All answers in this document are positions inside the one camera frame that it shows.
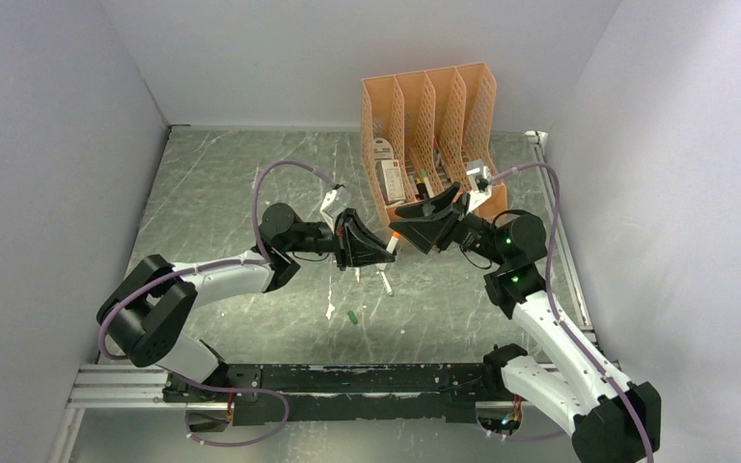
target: white wall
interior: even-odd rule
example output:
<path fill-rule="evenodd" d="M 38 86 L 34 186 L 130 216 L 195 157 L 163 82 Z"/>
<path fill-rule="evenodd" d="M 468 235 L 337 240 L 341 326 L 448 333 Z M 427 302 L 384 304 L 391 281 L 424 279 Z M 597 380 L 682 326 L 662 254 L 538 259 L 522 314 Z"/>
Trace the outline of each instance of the white wall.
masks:
<path fill-rule="evenodd" d="M 46 461 L 163 133 L 97 0 L 0 2 L 0 463 Z"/>
<path fill-rule="evenodd" d="M 604 346 L 660 462 L 741 461 L 741 0 L 624 0 L 550 133 Z"/>
<path fill-rule="evenodd" d="M 619 0 L 101 0 L 171 123 L 359 126 L 360 79 L 487 62 L 547 129 Z"/>

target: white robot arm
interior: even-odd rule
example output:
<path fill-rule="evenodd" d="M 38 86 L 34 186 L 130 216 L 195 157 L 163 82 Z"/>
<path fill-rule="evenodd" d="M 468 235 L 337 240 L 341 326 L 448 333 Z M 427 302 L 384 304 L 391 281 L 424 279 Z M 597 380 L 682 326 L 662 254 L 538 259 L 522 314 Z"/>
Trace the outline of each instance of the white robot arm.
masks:
<path fill-rule="evenodd" d="M 256 248 L 197 263 L 170 263 L 160 255 L 144 258 L 100 308 L 97 321 L 107 326 L 108 335 L 136 367 L 159 365 L 213 385 L 215 371 L 225 364 L 209 346 L 182 333 L 194 308 L 284 286 L 300 268 L 293 252 L 333 254 L 341 270 L 394 261 L 385 243 L 347 207 L 349 198 L 341 186 L 328 192 L 320 208 L 323 222 L 303 222 L 287 204 L 270 206 L 260 224 L 269 261 Z M 170 274 L 179 276 L 153 286 L 109 318 L 134 291 Z"/>
<path fill-rule="evenodd" d="M 543 222 L 524 210 L 501 226 L 471 211 L 489 197 L 486 167 L 468 165 L 472 193 L 458 183 L 425 202 L 400 206 L 391 229 L 423 253 L 452 243 L 498 265 L 485 274 L 490 301 L 535 339 L 563 379 L 541 368 L 515 344 L 484 356 L 494 387 L 528 399 L 571 438 L 582 461 L 637 461 L 645 456 L 642 435 L 659 447 L 661 399 L 649 384 L 634 384 L 609 362 L 560 308 L 535 268 L 547 257 Z M 636 422 L 643 422 L 645 433 Z"/>

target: table surface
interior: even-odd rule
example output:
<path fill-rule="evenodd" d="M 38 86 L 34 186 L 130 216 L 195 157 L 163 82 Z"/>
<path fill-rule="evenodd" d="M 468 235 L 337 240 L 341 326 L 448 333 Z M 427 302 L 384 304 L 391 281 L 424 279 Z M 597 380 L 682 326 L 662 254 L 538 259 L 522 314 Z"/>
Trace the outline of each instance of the table surface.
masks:
<path fill-rule="evenodd" d="M 535 160 L 523 135 L 495 135 L 490 146 L 497 169 Z M 352 132 L 178 129 L 152 186 L 130 268 L 150 254 L 195 262 L 235 256 L 254 246 L 253 183 L 261 169 L 278 159 L 296 159 L 333 175 L 352 193 L 351 206 L 368 228 L 387 239 L 360 156 L 359 134 Z M 516 174 L 507 184 L 510 208 L 529 210 L 549 223 L 539 170 Z M 327 191 L 316 177 L 280 167 L 263 183 L 261 211 L 284 202 L 303 220 L 320 220 L 318 208 Z M 477 257 L 472 259 L 486 264 Z M 581 320 L 579 298 L 559 253 L 554 263 L 553 288 L 569 316 Z M 186 332 L 231 363 L 478 362 L 494 343 L 511 342 L 530 347 L 544 360 L 523 331 L 489 302 L 481 277 L 486 272 L 471 265 L 455 245 L 427 256 L 409 244 L 400 246 L 397 262 L 386 272 L 393 297 L 372 267 L 362 269 L 357 283 L 353 270 L 342 272 L 330 259 L 300 264 L 280 290 L 195 309 Z M 541 272 L 543 264 L 538 263 Z M 330 305 L 335 310 L 329 319 Z M 348 311 L 356 314 L 357 325 Z"/>
<path fill-rule="evenodd" d="M 497 169 L 537 160 L 523 134 L 493 135 L 490 153 Z M 255 242 L 250 213 L 253 184 L 261 169 L 278 159 L 299 160 L 332 174 L 350 190 L 351 206 L 368 228 L 386 236 L 376 216 L 360 156 L 359 134 L 354 132 L 178 128 L 170 136 L 157 171 L 129 268 L 150 254 L 160 254 L 169 261 L 195 262 L 234 256 L 251 248 Z M 549 230 L 550 205 L 540 171 L 524 171 L 508 177 L 506 182 L 509 208 L 526 209 L 540 216 Z M 261 211 L 268 204 L 284 202 L 303 220 L 319 220 L 318 207 L 325 192 L 326 185 L 310 174 L 290 166 L 281 167 L 263 183 Z M 563 255 L 571 261 L 566 249 Z M 472 259 L 486 264 L 476 257 Z M 553 289 L 569 316 L 581 322 L 585 309 L 579 303 L 582 298 L 573 281 L 577 279 L 574 270 L 563 264 L 560 251 L 553 259 Z M 541 272 L 544 263 L 537 263 Z M 195 309 L 185 330 L 207 342 L 230 363 L 480 362 L 494 343 L 511 342 L 527 347 L 540 362 L 547 361 L 535 343 L 490 304 L 481 277 L 486 272 L 471 265 L 454 245 L 444 253 L 431 252 L 427 256 L 411 245 L 401 246 L 397 262 L 387 272 L 395 291 L 393 297 L 387 295 L 374 269 L 363 269 L 358 283 L 352 270 L 341 272 L 330 259 L 300 264 L 302 269 L 280 290 L 235 296 Z M 329 305 L 335 307 L 330 318 L 326 316 Z M 357 325 L 350 322 L 348 311 L 356 313 Z M 180 434 L 182 419 L 174 412 L 90 411 L 84 429 L 92 430 L 80 433 L 74 460 L 99 461 L 109 454 L 128 454 L 120 449 L 136 445 L 151 449 L 151 458 L 161 446 L 176 452 L 172 455 L 206 454 L 198 451 L 216 455 L 218 450 L 225 451 L 197 450 L 195 444 L 167 432 L 165 424 L 146 418 L 157 413 L 167 414 L 169 421 L 175 422 L 169 429 Z M 115 433 L 123 422 L 138 423 L 134 431 L 129 430 L 137 437 Z M 458 461 L 459 455 L 484 458 L 504 452 L 503 446 L 483 444 L 481 433 L 476 430 L 454 431 L 451 438 L 448 428 L 442 426 L 450 425 L 437 420 L 295 422 L 273 442 L 248 450 L 256 458 L 249 461 L 336 461 L 343 453 L 334 453 L 334 449 L 341 448 L 335 440 L 345 433 L 353 436 L 354 444 L 373 447 L 368 453 L 373 456 L 363 458 L 359 452 L 351 458 L 355 461 L 409 461 L 416 457 L 433 462 Z M 526 427 L 554 429 L 540 414 L 536 424 Z M 233 438 L 257 436 L 267 429 L 268 426 L 236 428 Z M 519 432 L 538 432 L 524 431 L 522 428 Z M 366 437 L 360 439 L 358 434 Z M 387 449 L 394 436 L 396 444 Z M 453 444 L 453 449 L 467 446 L 476 451 L 442 449 L 450 441 L 459 440 L 464 442 Z M 520 449 L 527 446 L 508 445 Z M 543 459 L 550 457 L 550 451 L 557 455 L 557 461 L 562 461 L 562 456 L 566 460 L 572 456 L 566 439 L 542 446 L 546 450 L 533 450 L 533 457 L 527 461 L 535 461 L 536 456 L 541 458 L 537 461 L 552 461 Z"/>

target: metal frame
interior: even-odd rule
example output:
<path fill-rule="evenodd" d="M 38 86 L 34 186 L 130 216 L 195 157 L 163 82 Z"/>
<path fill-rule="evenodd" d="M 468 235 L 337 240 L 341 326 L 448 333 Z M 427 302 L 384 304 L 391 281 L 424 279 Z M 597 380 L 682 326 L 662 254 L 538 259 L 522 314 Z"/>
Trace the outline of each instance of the metal frame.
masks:
<path fill-rule="evenodd" d="M 597 346 L 595 333 L 590 326 L 582 327 L 581 331 Z M 546 363 L 540 366 L 563 379 L 555 365 Z M 171 385 L 169 372 L 157 366 L 137 368 L 131 364 L 82 365 L 69 393 L 61 427 L 48 462 L 69 463 L 87 409 L 224 412 L 228 407 L 226 402 L 166 402 L 163 400 L 163 388 L 167 385 Z M 533 406 L 529 402 L 525 403 L 525 406 Z M 477 401 L 476 407 L 507 408 L 511 404 L 510 401 Z"/>
<path fill-rule="evenodd" d="M 544 155 L 544 133 L 533 131 L 527 132 L 527 138 L 530 142 L 530 148 L 533 150 L 533 157 L 537 162 L 547 162 Z M 555 197 L 552 190 L 552 181 L 549 178 L 549 174 L 546 170 L 541 169 L 541 182 L 544 184 L 544 198 L 550 209 L 552 209 L 552 199 Z M 587 308 L 587 302 L 584 300 L 584 291 L 581 289 L 581 281 L 578 278 L 578 272 L 575 268 L 575 262 L 572 259 L 572 252 L 569 249 L 569 241 L 566 239 L 566 231 L 563 229 L 563 218 L 558 218 L 558 231 L 556 233 L 558 237 L 558 249 L 561 250 L 561 260 L 563 262 L 563 271 L 569 284 L 572 286 L 572 292 L 575 294 L 575 305 L 577 306 L 581 319 L 577 320 L 582 322 L 584 325 L 591 328 L 592 321 L 590 318 L 590 311 Z"/>

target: purple cable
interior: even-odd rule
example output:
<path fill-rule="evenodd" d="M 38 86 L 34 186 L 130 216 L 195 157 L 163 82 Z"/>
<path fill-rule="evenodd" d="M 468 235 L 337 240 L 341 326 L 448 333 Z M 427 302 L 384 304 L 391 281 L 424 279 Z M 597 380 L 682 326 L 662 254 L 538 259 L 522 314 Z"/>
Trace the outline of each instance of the purple cable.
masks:
<path fill-rule="evenodd" d="M 308 164 L 304 164 L 299 161 L 283 159 L 283 160 L 274 162 L 273 164 L 270 164 L 268 167 L 265 168 L 264 171 L 262 171 L 262 173 L 257 178 L 257 181 L 254 184 L 254 200 L 252 201 L 252 207 L 251 207 L 251 212 L 252 212 L 251 222 L 252 222 L 252 226 L 254 227 L 254 237 L 257 239 L 257 247 L 260 248 L 260 254 L 262 255 L 263 260 L 245 260 L 245 261 L 241 261 L 240 259 L 216 260 L 214 262 L 210 262 L 205 265 L 200 265 L 196 268 L 194 267 L 184 268 L 182 270 L 169 273 L 160 278 L 152 280 L 146 285 L 141 286 L 140 288 L 138 288 L 137 290 L 129 294 L 126 298 L 124 298 L 123 301 L 116 304 L 115 307 L 112 308 L 112 311 L 108 315 L 106 315 L 106 317 L 103 319 L 103 323 L 100 324 L 100 330 L 98 330 L 98 334 L 97 334 L 97 346 L 101 354 L 105 355 L 106 358 L 110 360 L 123 360 L 126 358 L 125 355 L 115 355 L 109 352 L 109 349 L 106 348 L 106 334 L 109 331 L 109 325 L 112 323 L 112 320 L 115 319 L 115 316 L 117 316 L 121 310 L 123 310 L 127 305 L 129 305 L 132 301 L 134 301 L 138 297 L 149 292 L 153 287 L 158 286 L 162 284 L 163 282 L 167 282 L 173 278 L 182 277 L 190 273 L 202 272 L 202 271 L 211 270 L 214 268 L 219 268 L 219 267 L 224 267 L 224 266 L 229 266 L 229 265 L 242 265 L 246 263 L 260 265 L 260 264 L 268 262 L 268 252 L 265 250 L 265 245 L 262 244 L 262 240 L 260 239 L 260 228 L 257 223 L 257 206 L 259 203 L 258 195 L 260 193 L 260 187 L 262 186 L 262 181 L 265 179 L 265 176 L 268 175 L 268 173 L 271 172 L 274 168 L 283 166 L 283 165 L 291 165 L 291 166 L 296 166 L 296 167 L 305 169 L 306 171 L 309 171 L 315 176 L 321 178 L 322 181 L 328 183 L 329 185 L 331 186 L 334 185 L 334 180 L 330 178 L 329 176 L 327 176 L 326 174 L 324 174 L 322 171 L 315 169 L 314 167 L 311 167 Z"/>
<path fill-rule="evenodd" d="M 116 304 L 115 307 L 112 308 L 112 310 L 109 312 L 108 315 L 106 315 L 106 317 L 103 319 L 103 322 L 100 324 L 100 329 L 98 330 L 98 333 L 97 333 L 97 346 L 98 346 L 98 349 L 100 350 L 100 353 L 101 354 L 103 354 L 104 356 L 106 356 L 106 358 L 108 358 L 110 360 L 123 360 L 123 359 L 126 359 L 127 358 L 125 355 L 115 355 L 115 354 L 109 352 L 109 349 L 107 349 L 107 347 L 106 347 L 106 336 L 107 336 L 108 331 L 109 331 L 109 325 L 112 324 L 112 320 L 114 320 L 115 317 L 118 316 L 118 313 L 120 313 L 121 310 L 123 310 L 126 306 L 128 306 L 135 299 L 137 299 L 137 298 L 143 296 L 144 294 L 148 293 L 154 287 L 156 287 L 156 286 L 158 286 L 158 285 L 160 285 L 162 283 L 168 282 L 169 280 L 172 280 L 173 278 L 176 278 L 176 277 L 182 277 L 184 275 L 189 275 L 189 274 L 194 274 L 194 273 L 200 273 L 200 272 L 204 272 L 204 271 L 207 271 L 207 270 L 213 270 L 215 268 L 226 267 L 226 266 L 233 266 L 233 265 L 245 265 L 245 264 L 261 265 L 263 263 L 268 262 L 268 252 L 265 250 L 265 246 L 262 244 L 262 240 L 260 238 L 260 229 L 259 229 L 258 223 L 257 223 L 257 208 L 258 208 L 258 204 L 259 204 L 259 202 L 258 202 L 258 196 L 259 196 L 259 192 L 260 192 L 260 187 L 262 186 L 262 181 L 265 179 L 265 176 L 268 174 L 268 172 L 270 172 L 274 168 L 276 168 L 278 166 L 282 166 L 282 165 L 291 165 L 291 166 L 300 167 L 302 169 L 305 169 L 306 171 L 311 172 L 315 176 L 319 177 L 324 182 L 328 183 L 328 185 L 330 185 L 330 186 L 334 186 L 335 185 L 334 180 L 332 178 L 330 178 L 329 176 L 327 176 L 326 174 L 324 174 L 322 171 L 320 171 L 318 169 L 315 169 L 314 167 L 311 167 L 311 166 L 309 166 L 307 164 L 304 164 L 302 162 L 299 162 L 299 161 L 280 160 L 280 161 L 277 161 L 277 162 L 269 165 L 267 168 L 265 168 L 264 171 L 262 171 L 262 174 L 260 174 L 260 177 L 257 179 L 257 182 L 254 185 L 254 200 L 252 202 L 252 217 L 251 217 L 252 225 L 254 227 L 254 237 L 257 239 L 257 246 L 260 249 L 260 253 L 261 253 L 262 257 L 263 257 L 263 260 L 256 260 L 256 259 L 246 259 L 246 260 L 242 260 L 242 259 L 221 259 L 221 260 L 216 260 L 214 262 L 209 262 L 209 263 L 206 263 L 206 264 L 203 264 L 203 265 L 198 265 L 196 267 L 189 267 L 189 268 L 184 268 L 184 269 L 181 269 L 181 270 L 177 270 L 177 271 L 171 272 L 169 274 L 166 274 L 166 275 L 164 275 L 164 276 L 162 276 L 160 278 L 156 278 L 156 279 L 152 280 L 151 282 L 149 282 L 149 283 L 147 283 L 147 284 L 139 287 L 138 289 L 136 289 L 135 291 L 133 291 L 131 294 L 129 294 L 128 296 L 126 296 L 121 302 L 119 302 L 118 304 Z M 178 377 L 182 378 L 186 383 L 188 383 L 188 384 L 190 384 L 193 387 L 198 388 L 198 389 L 203 389 L 203 390 L 206 390 L 206 391 L 211 391 L 211 392 L 216 392 L 216 393 L 229 393 L 229 394 L 268 394 L 268 395 L 274 395 L 275 397 L 279 398 L 283 402 L 283 406 L 285 407 L 285 414 L 283 415 L 283 419 L 277 425 L 277 427 L 275 427 L 274 429 L 272 429 L 268 433 L 266 433 L 266 434 L 264 434 L 264 435 L 262 435 L 262 436 L 260 436 L 260 437 L 258 437 L 256 439 L 252 439 L 250 441 L 244 441 L 244 442 L 226 443 L 226 442 L 206 441 L 204 439 L 201 439 L 201 438 L 197 437 L 194 433 L 191 432 L 191 429 L 189 427 L 189 422 L 188 422 L 189 414 L 186 414 L 185 424 L 186 424 L 186 432 L 188 433 L 187 434 L 187 437 L 189 437 L 191 440 L 193 440 L 195 442 L 198 442 L 198 443 L 200 443 L 202 445 L 210 445 L 210 446 L 213 446 L 213 447 L 245 447 L 245 446 L 249 446 L 251 444 L 256 444 L 258 442 L 264 441 L 264 440 L 266 440 L 266 439 L 274 436 L 275 434 L 277 434 L 278 432 L 280 432 L 280 430 L 283 428 L 283 426 L 285 426 L 286 423 L 288 422 L 288 415 L 290 413 L 290 407 L 288 405 L 288 400 L 285 398 L 284 395 L 282 395 L 282 394 L 280 394 L 280 393 L 278 393 L 276 391 L 271 391 L 269 389 L 261 389 L 261 388 L 218 388 L 218 387 L 214 387 L 214 386 L 206 386 L 204 384 L 198 383 L 197 381 L 194 381 L 192 379 L 186 378 L 185 376 L 182 376 L 182 375 L 180 375 L 178 373 L 174 373 L 173 372 L 173 374 L 175 376 L 178 376 Z"/>
<path fill-rule="evenodd" d="M 191 380 L 185 376 L 182 376 L 177 373 L 172 373 L 174 376 L 177 376 L 181 378 L 183 381 L 185 381 L 187 384 L 190 384 L 198 389 L 203 389 L 206 391 L 211 391 L 213 393 L 224 393 L 224 394 L 268 394 L 273 395 L 277 398 L 279 398 L 283 402 L 283 406 L 285 407 L 285 414 L 283 415 L 283 419 L 280 421 L 279 424 L 277 424 L 274 429 L 271 429 L 270 431 L 266 432 L 265 434 L 261 435 L 260 437 L 251 439 L 249 441 L 242 441 L 242 442 L 217 442 L 217 441 L 207 441 L 206 439 L 201 439 L 198 437 L 195 433 L 191 431 L 191 427 L 189 427 L 189 415 L 186 414 L 185 418 L 185 425 L 186 425 L 186 437 L 193 440 L 194 442 L 197 442 L 201 445 L 205 446 L 212 446 L 212 447 L 245 447 L 250 446 L 252 444 L 257 444 L 259 442 L 262 442 L 266 439 L 269 439 L 273 437 L 275 434 L 280 432 L 283 427 L 288 422 L 288 415 L 290 414 L 290 406 L 288 405 L 288 399 L 276 392 L 271 391 L 270 389 L 262 389 L 262 388 L 218 388 L 215 386 L 207 386 L 205 384 L 200 384 L 197 381 Z"/>
<path fill-rule="evenodd" d="M 254 183 L 254 201 L 251 203 L 251 226 L 254 228 L 254 237 L 257 239 L 257 247 L 260 249 L 260 254 L 262 255 L 262 258 L 265 259 L 265 261 L 268 261 L 268 251 L 265 250 L 265 245 L 262 244 L 262 240 L 260 239 L 260 226 L 257 223 L 257 206 L 260 203 L 258 195 L 260 193 L 260 187 L 262 186 L 262 181 L 265 179 L 265 176 L 267 176 L 269 172 L 274 170 L 274 168 L 284 165 L 296 166 L 305 169 L 306 171 L 319 177 L 328 185 L 332 187 L 336 185 L 334 180 L 323 173 L 321 170 L 299 161 L 287 159 L 279 160 L 273 164 L 268 165 L 268 167 L 266 167 L 265 170 L 262 171 L 260 176 L 257 177 L 257 181 Z"/>
<path fill-rule="evenodd" d="M 546 291 L 547 291 L 547 298 L 549 300 L 550 310 L 552 311 L 552 315 L 555 317 L 555 319 L 559 322 L 561 327 L 563 328 L 563 331 L 566 333 L 567 336 L 572 340 L 572 342 L 575 343 L 576 346 L 578 346 L 578 349 L 581 350 L 581 352 L 584 354 L 584 356 L 587 357 L 587 359 L 590 361 L 590 363 L 604 376 L 606 376 L 606 369 L 601 365 L 600 361 L 595 358 L 589 352 L 587 347 L 579 340 L 575 333 L 572 331 L 572 329 L 569 327 L 567 323 L 565 323 L 563 320 L 561 320 L 561 313 L 558 311 L 558 306 L 555 304 L 555 297 L 553 296 L 552 292 L 552 252 L 555 249 L 555 234 L 558 231 L 558 218 L 559 218 L 559 212 L 560 212 L 560 205 L 561 205 L 561 188 L 560 184 L 558 182 L 558 174 L 556 174 L 555 169 L 552 168 L 549 164 L 545 162 L 531 162 L 529 164 L 524 164 L 518 167 L 513 167 L 512 169 L 508 169 L 504 172 L 501 172 L 500 174 L 497 174 L 493 176 L 492 181 L 501 180 L 504 177 L 511 176 L 512 174 L 515 174 L 516 172 L 524 171 L 527 169 L 532 169 L 533 167 L 539 167 L 542 169 L 546 169 L 547 173 L 549 173 L 549 177 L 552 180 L 553 184 L 553 197 L 554 197 L 554 203 L 553 203 L 553 210 L 552 210 L 552 230 L 550 230 L 550 243 L 549 247 L 547 248 L 547 264 L 544 268 L 544 279 L 546 280 Z M 620 401 L 623 402 L 623 406 L 626 407 L 626 411 L 629 412 L 629 416 L 632 417 L 632 422 L 635 424 L 635 427 L 638 429 L 638 434 L 641 435 L 641 440 L 644 444 L 644 450 L 646 452 L 646 462 L 647 463 L 653 463 L 654 462 L 654 452 L 652 451 L 651 442 L 649 442 L 648 434 L 646 433 L 646 428 L 644 427 L 644 423 L 641 420 L 640 415 L 638 415 L 638 412 L 635 410 L 635 407 L 632 406 L 632 402 L 629 401 L 629 398 L 626 396 L 626 394 L 623 393 L 623 389 L 620 388 L 620 385 L 615 380 L 615 378 L 609 377 L 607 378 L 607 382 L 610 386 L 612 386 L 612 389 L 615 390 L 617 395 L 620 397 Z"/>

